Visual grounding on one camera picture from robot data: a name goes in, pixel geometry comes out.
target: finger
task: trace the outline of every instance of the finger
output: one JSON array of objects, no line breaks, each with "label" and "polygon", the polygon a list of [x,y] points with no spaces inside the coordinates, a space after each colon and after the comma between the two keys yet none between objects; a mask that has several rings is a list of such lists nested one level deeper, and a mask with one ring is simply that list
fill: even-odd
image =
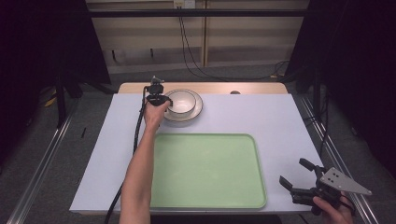
[{"label": "finger", "polygon": [[319,208],[329,214],[329,216],[333,219],[337,219],[341,216],[337,210],[335,210],[328,202],[324,201],[323,199],[316,196],[314,197],[313,201]]}]

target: bowl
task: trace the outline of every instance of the bowl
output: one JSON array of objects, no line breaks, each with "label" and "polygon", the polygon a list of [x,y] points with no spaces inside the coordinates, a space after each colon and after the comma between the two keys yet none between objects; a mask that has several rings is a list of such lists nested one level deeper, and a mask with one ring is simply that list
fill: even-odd
[{"label": "bowl", "polygon": [[169,113],[177,119],[188,117],[195,108],[195,97],[187,91],[175,91],[169,95],[172,100],[172,106],[169,106]]}]

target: human arm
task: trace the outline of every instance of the human arm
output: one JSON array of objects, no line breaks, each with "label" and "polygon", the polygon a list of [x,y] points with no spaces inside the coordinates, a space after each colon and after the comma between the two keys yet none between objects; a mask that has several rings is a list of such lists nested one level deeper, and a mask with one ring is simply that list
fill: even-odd
[{"label": "human arm", "polygon": [[121,192],[121,224],[149,224],[149,203],[154,163],[154,138],[163,120],[163,113],[169,106],[153,106],[147,103],[145,109],[146,127],[134,156],[128,165]]},{"label": "human arm", "polygon": [[[344,196],[341,196],[340,200],[343,203],[349,204],[349,201]],[[319,197],[314,197],[314,203],[323,210],[324,224],[353,224],[352,214],[349,208],[340,205],[338,209],[335,209]]]}]

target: carpeted floor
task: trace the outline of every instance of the carpeted floor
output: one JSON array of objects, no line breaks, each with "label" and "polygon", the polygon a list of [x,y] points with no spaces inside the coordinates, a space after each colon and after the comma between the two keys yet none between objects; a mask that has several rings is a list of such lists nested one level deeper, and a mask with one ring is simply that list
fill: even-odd
[{"label": "carpeted floor", "polygon": [[[206,68],[205,72],[210,76],[245,78],[242,80],[228,78],[227,80],[230,81],[276,81],[276,78],[267,77],[274,73],[273,66]],[[191,75],[189,71],[182,69],[112,75],[112,85],[108,85],[108,87],[117,90],[120,84],[124,82],[149,82],[154,75],[169,82],[219,81],[211,77],[202,78],[204,75],[196,77]],[[249,77],[267,78],[249,80]],[[302,118],[306,118],[307,115],[301,105],[303,96],[296,94],[294,83],[287,83],[286,86],[288,91],[293,94],[297,106],[301,109]],[[90,86],[81,85],[81,87],[84,90],[84,95],[78,101],[77,111],[49,167],[49,171],[46,173],[40,191],[35,196],[25,223],[101,223],[104,220],[104,216],[82,216],[68,211],[112,99],[111,95],[105,95]],[[42,96],[41,101],[46,100],[46,97],[48,96]],[[67,104],[71,105],[74,101],[68,99]],[[330,137],[353,177],[374,193],[368,200],[379,223],[396,223],[396,216],[393,215],[393,211],[396,211],[396,181],[372,157],[364,139],[351,131],[350,123],[342,111],[338,109],[332,97],[330,97],[328,111]],[[315,145],[320,148],[318,135],[312,125],[309,124],[309,120],[306,123],[307,130],[311,134]],[[56,124],[56,105],[49,107],[40,105],[31,125],[5,163],[0,175],[0,223],[6,223],[15,208],[55,133]],[[331,164],[325,152],[323,153],[323,162],[325,165]],[[321,223],[320,217],[311,214],[303,214],[303,216],[309,223]],[[245,218],[239,217],[239,223],[265,223],[260,221],[260,216]],[[284,224],[304,223],[298,215],[280,215],[279,218]],[[206,219],[201,223],[218,223],[216,220],[215,218]],[[111,223],[118,223],[117,215],[113,216]],[[235,222],[227,219],[224,223]],[[363,221],[360,217],[356,217],[355,223],[363,223]]]}]

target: table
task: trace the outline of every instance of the table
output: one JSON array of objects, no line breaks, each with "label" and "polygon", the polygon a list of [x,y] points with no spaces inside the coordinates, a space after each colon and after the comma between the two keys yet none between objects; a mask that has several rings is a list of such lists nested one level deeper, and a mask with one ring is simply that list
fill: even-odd
[{"label": "table", "polygon": [[[120,93],[113,97],[90,162],[70,207],[72,212],[103,214],[111,204],[132,156],[130,149],[134,139],[131,133],[134,133],[141,92],[146,85],[148,83],[123,84]],[[204,110],[189,126],[175,127],[165,122],[158,132],[250,134],[256,140],[259,151],[268,201],[260,209],[156,208],[151,209],[152,214],[273,214],[310,210],[309,206],[292,203],[290,194],[278,183],[279,176],[283,175],[296,188],[309,189],[315,185],[316,177],[298,163],[299,159],[306,158],[314,164],[322,165],[297,107],[282,84],[163,85],[165,92],[180,88],[197,91],[203,98]],[[240,91],[244,94],[231,95],[230,91]],[[254,107],[254,110],[246,110],[250,107]],[[115,211],[120,211],[119,204],[116,205]]]}]

